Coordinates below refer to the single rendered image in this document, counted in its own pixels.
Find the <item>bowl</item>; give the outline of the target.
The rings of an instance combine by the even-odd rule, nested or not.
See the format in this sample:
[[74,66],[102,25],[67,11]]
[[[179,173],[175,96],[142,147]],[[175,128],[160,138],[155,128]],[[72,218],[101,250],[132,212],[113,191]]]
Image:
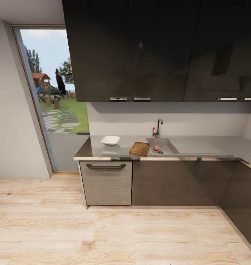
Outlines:
[[105,144],[105,145],[111,145],[111,146],[114,146],[118,143],[118,141],[120,140],[120,137],[119,136],[105,136],[103,139],[102,139],[102,143]]

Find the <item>cutting board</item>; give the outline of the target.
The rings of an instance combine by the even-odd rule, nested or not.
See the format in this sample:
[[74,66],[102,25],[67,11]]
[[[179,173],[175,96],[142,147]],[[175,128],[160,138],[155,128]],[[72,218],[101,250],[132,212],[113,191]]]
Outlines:
[[135,142],[131,150],[130,154],[146,156],[149,150],[150,144],[144,142]]

